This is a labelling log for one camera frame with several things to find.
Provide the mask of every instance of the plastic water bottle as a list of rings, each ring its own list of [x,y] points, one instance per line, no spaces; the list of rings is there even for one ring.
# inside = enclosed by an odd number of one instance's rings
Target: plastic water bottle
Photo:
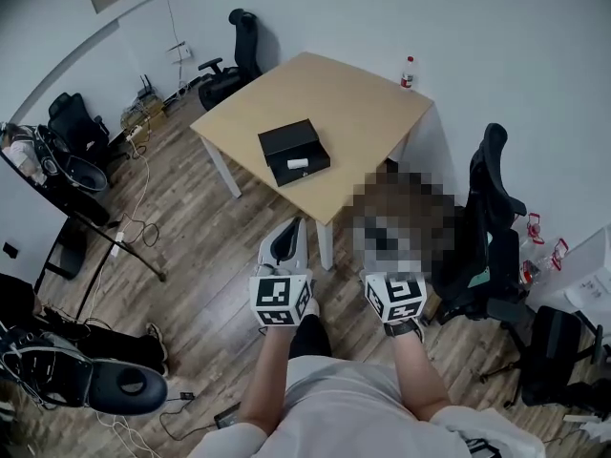
[[[403,90],[411,90],[411,85],[413,85],[413,56],[408,56],[408,62],[403,69],[403,74],[401,75],[401,88]]]

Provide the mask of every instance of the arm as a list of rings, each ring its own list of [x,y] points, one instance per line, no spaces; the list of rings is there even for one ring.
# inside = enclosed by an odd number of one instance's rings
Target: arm
[[[429,421],[437,411],[452,405],[439,373],[413,331],[392,338],[392,351],[401,400],[418,420]]]
[[[238,421],[262,429],[267,436],[282,417],[288,349],[294,332],[290,327],[267,329],[255,372],[240,404]]]

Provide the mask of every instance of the black office chair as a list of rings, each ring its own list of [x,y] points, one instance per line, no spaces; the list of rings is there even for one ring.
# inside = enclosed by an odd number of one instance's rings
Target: black office chair
[[[518,303],[518,235],[511,226],[516,214],[526,214],[526,207],[507,194],[501,181],[506,142],[505,129],[489,124],[471,160],[469,198],[456,220],[453,250],[432,264],[432,286],[442,300],[441,323],[458,315],[506,322],[525,315]]]
[[[526,406],[576,406],[602,416],[611,412],[611,380],[599,379],[592,385],[568,385],[576,362],[588,357],[592,364],[599,360],[602,326],[597,328],[594,343],[583,351],[579,351],[579,318],[552,307],[543,306],[537,312],[529,346],[524,344],[512,325],[503,324],[503,327],[514,340],[520,358],[481,375],[480,382],[485,384],[489,378],[514,369],[521,371],[514,398],[505,403],[505,408],[514,406],[521,393]]]
[[[243,9],[235,9],[229,14],[229,22],[236,26],[234,58],[238,66],[221,71],[220,57],[198,66],[200,71],[211,68],[214,72],[202,77],[203,83],[199,88],[201,105],[207,111],[262,75],[257,64],[257,16]]]
[[[98,166],[106,177],[107,167],[116,159],[129,159],[122,153],[111,154],[110,133],[99,115],[91,119],[81,94],[61,94],[49,107],[49,129],[68,145],[73,156]]]

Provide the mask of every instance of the black box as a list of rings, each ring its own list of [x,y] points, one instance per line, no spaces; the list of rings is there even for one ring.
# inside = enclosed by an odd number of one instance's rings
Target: black box
[[[324,170],[331,160],[309,119],[259,134],[265,162],[271,168],[279,187]],[[307,158],[305,168],[289,170],[290,159]]]

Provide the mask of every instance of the wooden table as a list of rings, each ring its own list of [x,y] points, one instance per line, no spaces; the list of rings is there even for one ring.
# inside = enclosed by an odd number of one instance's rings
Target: wooden table
[[[303,52],[257,78],[191,125],[219,173],[242,193],[219,150],[316,220],[321,264],[333,264],[333,218],[354,186],[399,146],[432,102],[397,83],[317,54]],[[331,166],[278,187],[258,134],[309,118]]]

